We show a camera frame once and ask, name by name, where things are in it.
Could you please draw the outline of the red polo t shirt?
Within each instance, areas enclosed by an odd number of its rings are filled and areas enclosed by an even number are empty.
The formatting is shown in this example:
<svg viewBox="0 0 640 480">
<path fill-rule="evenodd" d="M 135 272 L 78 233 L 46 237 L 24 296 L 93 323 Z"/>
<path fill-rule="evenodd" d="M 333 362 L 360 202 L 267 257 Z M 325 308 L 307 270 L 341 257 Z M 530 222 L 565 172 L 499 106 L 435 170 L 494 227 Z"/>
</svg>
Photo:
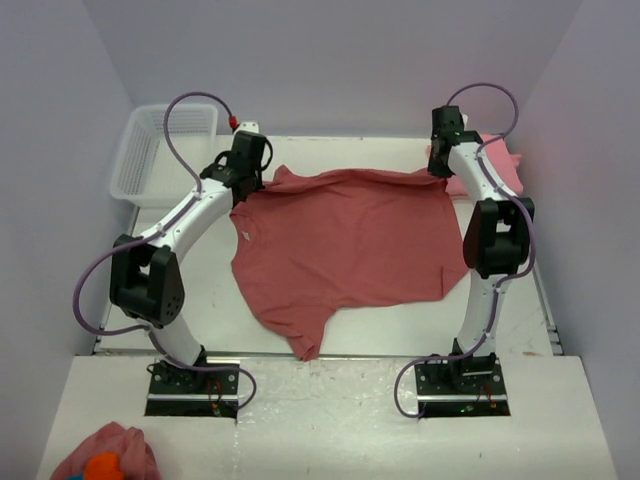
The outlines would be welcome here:
<svg viewBox="0 0 640 480">
<path fill-rule="evenodd" d="M 238 204 L 231 269 L 256 320 L 315 359 L 339 310 L 444 299 L 467 274 L 443 180 L 425 170 L 276 170 Z"/>
</svg>

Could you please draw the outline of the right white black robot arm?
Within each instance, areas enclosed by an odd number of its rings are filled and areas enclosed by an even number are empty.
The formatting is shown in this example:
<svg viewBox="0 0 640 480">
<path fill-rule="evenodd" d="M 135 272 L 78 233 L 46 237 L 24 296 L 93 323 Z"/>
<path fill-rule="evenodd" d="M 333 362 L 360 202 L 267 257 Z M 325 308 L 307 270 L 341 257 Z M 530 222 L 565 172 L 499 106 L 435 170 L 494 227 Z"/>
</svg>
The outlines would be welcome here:
<svg viewBox="0 0 640 480">
<path fill-rule="evenodd" d="M 528 274 L 535 247 L 534 204 L 517 196 L 491 165 L 480 134 L 468 130 L 457 106 L 432 110 L 428 172 L 457 177 L 473 203 L 463 239 L 463 258 L 470 270 L 470 293 L 462 327 L 454 339 L 450 362 L 484 362 L 495 355 L 495 330 L 506 291 Z"/>
</svg>

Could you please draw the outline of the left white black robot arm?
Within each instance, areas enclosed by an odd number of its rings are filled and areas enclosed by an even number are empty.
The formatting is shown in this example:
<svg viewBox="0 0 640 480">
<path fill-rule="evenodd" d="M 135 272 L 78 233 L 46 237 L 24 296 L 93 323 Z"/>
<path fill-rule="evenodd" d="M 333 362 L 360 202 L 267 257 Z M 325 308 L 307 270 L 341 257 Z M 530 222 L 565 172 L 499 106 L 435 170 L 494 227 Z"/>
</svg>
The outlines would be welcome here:
<svg viewBox="0 0 640 480">
<path fill-rule="evenodd" d="M 273 146 L 255 123 L 233 134 L 231 147 L 219 153 L 200 174 L 200 183 L 155 227 L 139 238 L 114 242 L 109 298 L 113 305 L 149 333 L 171 364 L 199 371 L 204 348 L 182 315 L 186 300 L 180 264 L 218 219 L 264 188 L 262 173 Z"/>
</svg>

